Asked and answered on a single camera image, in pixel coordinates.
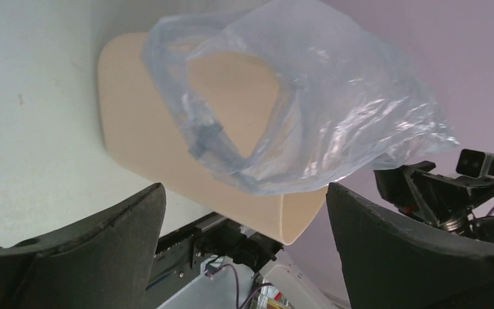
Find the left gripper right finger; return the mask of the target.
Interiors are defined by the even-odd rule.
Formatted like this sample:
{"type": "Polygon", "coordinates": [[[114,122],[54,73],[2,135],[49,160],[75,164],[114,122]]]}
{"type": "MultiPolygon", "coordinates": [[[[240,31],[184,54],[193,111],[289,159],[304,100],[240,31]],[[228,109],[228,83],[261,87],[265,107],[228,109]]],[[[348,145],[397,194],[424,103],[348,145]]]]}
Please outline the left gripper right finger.
{"type": "Polygon", "coordinates": [[[494,243],[435,229],[339,183],[326,204],[353,308],[494,308],[494,243]]]}

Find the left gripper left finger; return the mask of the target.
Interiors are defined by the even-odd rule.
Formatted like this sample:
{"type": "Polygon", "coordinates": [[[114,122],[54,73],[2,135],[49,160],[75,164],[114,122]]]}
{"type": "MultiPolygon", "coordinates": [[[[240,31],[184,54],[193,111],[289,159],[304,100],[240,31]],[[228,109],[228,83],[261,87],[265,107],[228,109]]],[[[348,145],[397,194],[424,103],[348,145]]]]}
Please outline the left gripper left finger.
{"type": "Polygon", "coordinates": [[[166,209],[155,183],[61,229],[0,247],[0,308],[141,308],[166,209]]]}

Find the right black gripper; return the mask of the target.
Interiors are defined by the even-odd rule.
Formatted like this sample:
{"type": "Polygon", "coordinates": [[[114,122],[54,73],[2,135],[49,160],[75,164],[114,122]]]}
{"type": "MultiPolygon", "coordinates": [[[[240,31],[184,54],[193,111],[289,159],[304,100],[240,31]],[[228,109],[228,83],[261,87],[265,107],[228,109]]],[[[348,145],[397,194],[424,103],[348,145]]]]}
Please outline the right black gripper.
{"type": "Polygon", "coordinates": [[[423,161],[376,170],[380,196],[400,213],[432,227],[467,227],[472,210],[494,197],[494,179],[450,178],[432,174],[436,164],[423,161]]]}

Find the beige trash bin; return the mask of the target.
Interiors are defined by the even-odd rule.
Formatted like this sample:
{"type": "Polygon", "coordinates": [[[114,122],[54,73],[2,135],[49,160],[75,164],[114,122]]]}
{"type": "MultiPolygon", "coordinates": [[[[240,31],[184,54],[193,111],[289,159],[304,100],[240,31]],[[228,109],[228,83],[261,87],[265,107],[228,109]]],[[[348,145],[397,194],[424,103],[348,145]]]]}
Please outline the beige trash bin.
{"type": "Polygon", "coordinates": [[[285,245],[306,230],[325,189],[252,196],[213,179],[189,154],[142,61],[148,35],[127,33],[98,58],[98,101],[104,142],[125,169],[285,245]]]}

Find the blue plastic trash bag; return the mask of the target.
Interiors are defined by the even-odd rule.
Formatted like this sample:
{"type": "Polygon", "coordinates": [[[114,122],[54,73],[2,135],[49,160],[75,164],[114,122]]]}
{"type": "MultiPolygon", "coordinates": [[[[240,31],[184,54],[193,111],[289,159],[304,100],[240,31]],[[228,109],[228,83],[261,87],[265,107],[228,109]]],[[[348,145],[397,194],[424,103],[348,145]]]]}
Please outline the blue plastic trash bag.
{"type": "Polygon", "coordinates": [[[313,191],[458,145],[407,58],[320,1],[161,18],[143,61],[190,156],[249,194],[313,191]],[[195,87],[195,63],[226,107],[270,109],[249,155],[195,87]]]}

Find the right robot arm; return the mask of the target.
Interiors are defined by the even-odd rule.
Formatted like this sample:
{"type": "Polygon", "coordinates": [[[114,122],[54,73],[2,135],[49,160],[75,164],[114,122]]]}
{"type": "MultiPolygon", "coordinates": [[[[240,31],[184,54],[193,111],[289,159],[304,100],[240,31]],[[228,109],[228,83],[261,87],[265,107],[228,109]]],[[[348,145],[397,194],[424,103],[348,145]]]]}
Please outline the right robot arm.
{"type": "Polygon", "coordinates": [[[452,178],[433,174],[423,161],[397,169],[376,170],[380,196],[400,213],[431,227],[494,243],[494,215],[476,217],[474,209],[494,197],[494,178],[452,178]]]}

